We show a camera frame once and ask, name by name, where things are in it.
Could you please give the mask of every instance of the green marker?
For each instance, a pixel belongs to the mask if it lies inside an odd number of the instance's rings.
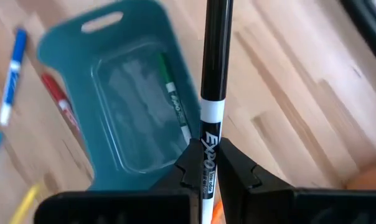
[[[161,74],[164,77],[164,81],[166,82],[167,92],[169,93],[171,101],[173,102],[174,111],[176,112],[178,122],[180,124],[180,128],[182,131],[182,135],[184,136],[186,143],[189,144],[189,141],[191,139],[191,134],[190,134],[190,130],[188,127],[187,118],[184,113],[184,110],[182,109],[181,101],[180,101],[180,98],[178,97],[176,86],[173,82],[171,75],[168,72],[165,60],[166,59],[164,58],[164,55],[159,54],[159,64],[160,64]]]

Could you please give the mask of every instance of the red marker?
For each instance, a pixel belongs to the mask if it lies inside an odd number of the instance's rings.
[[[69,100],[66,97],[66,94],[62,91],[61,87],[59,87],[58,83],[51,75],[48,74],[43,74],[41,79],[47,90],[50,92],[52,98],[58,103],[58,107],[66,115],[71,124],[76,127],[77,131],[80,131],[75,116],[73,115]]]

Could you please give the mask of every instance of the teal plastic case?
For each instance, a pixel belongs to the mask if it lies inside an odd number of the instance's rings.
[[[82,31],[87,22],[116,12],[123,13],[118,22]],[[37,55],[65,82],[94,168],[92,190],[148,189],[187,147],[161,75],[161,53],[192,137],[198,138],[198,97],[169,19],[156,1],[116,2],[60,24],[42,38]]]

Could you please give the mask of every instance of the wooden floor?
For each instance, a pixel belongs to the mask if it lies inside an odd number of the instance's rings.
[[[0,223],[36,182],[53,194],[92,181],[81,140],[40,81],[47,69],[35,47],[49,27],[109,2],[0,0],[0,105],[13,30],[30,37],[0,148]],[[162,2],[199,90],[205,1]],[[223,135],[293,185],[339,188],[376,163],[376,59],[335,0],[235,0],[226,104]]]

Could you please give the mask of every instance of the black marker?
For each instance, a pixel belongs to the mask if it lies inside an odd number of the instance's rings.
[[[202,223],[212,221],[217,178],[217,152],[227,93],[233,0],[207,0],[202,69],[200,141],[204,148]]]

